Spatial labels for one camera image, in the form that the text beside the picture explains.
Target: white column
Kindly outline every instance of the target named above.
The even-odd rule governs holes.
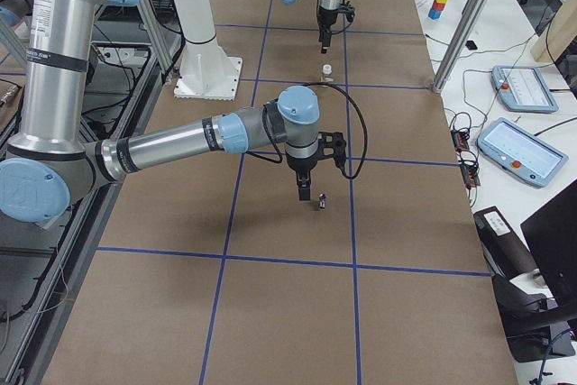
[[[209,0],[174,3],[187,39],[175,96],[234,99],[243,60],[228,58],[218,45]]]

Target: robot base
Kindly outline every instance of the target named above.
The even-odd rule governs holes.
[[[174,95],[234,100],[242,67],[242,58],[227,57],[217,44],[208,47],[187,44]]]

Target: red block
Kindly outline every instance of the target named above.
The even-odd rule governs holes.
[[[438,4],[436,0],[433,1],[433,9],[435,11],[443,11],[446,4]]]

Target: desk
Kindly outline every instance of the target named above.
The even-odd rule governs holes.
[[[244,57],[233,103],[160,96],[149,131],[259,105],[333,65],[367,116],[353,183],[219,153],[134,174],[46,384],[510,385],[514,372],[412,0],[351,0],[354,29],[319,54],[314,7],[212,0]],[[323,129],[359,129],[318,89]]]
[[[416,2],[424,32],[439,41],[449,42],[457,23],[461,19],[461,10],[466,0],[449,0],[441,18],[436,21],[426,16],[432,0],[416,0]],[[466,69],[490,71],[495,65],[512,65],[515,61],[517,61],[518,66],[535,66],[536,63],[531,57],[530,49],[537,37],[532,35],[534,35],[534,30],[516,0],[489,0],[470,36],[470,39],[476,42],[479,51],[503,50],[527,40],[528,44],[527,46],[522,44],[506,52],[484,53],[472,55],[467,59],[460,59],[443,89],[444,106],[455,112],[468,112],[472,116],[473,125],[480,124],[482,115],[463,102],[463,72]],[[427,40],[427,48],[431,59],[434,60],[432,64],[435,69],[439,65],[437,60],[443,58],[446,47],[429,39]],[[470,53],[472,52],[464,49],[462,55],[469,55]],[[567,88],[555,66],[542,68],[541,71],[549,88]],[[486,112],[495,95],[490,83],[490,74],[467,73],[465,86],[467,100]],[[497,100],[489,112],[487,124],[499,117],[505,117],[516,121],[525,130],[536,133],[547,126],[577,115],[577,101],[571,92],[554,93],[554,98],[559,104],[559,111],[552,115],[512,113]],[[479,129],[472,130],[470,143],[473,145],[478,134]],[[479,156],[481,186],[478,188],[479,195],[472,211],[497,206],[515,232],[522,238],[520,224],[577,177],[577,146],[574,145],[576,135],[577,123],[574,123],[563,125],[540,136],[546,142],[569,155],[566,166],[546,188],[532,188],[517,181],[481,154]],[[575,382],[577,378],[577,362],[574,358],[554,360],[551,364],[547,364],[547,370],[555,371],[555,375],[545,379],[544,384],[564,380]],[[536,372],[538,373],[538,363],[517,365],[517,377],[520,384],[527,384],[528,380],[536,376]]]

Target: metal frame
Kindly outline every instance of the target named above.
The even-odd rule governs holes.
[[[465,5],[463,9],[463,18],[457,25],[454,36],[451,39],[443,60],[439,65],[439,69],[436,72],[435,80],[431,86],[433,92],[440,94],[443,90],[455,63],[461,54],[461,50],[463,49],[467,38],[469,38],[472,28],[477,22],[477,19],[486,3],[487,0],[467,0],[467,5]]]

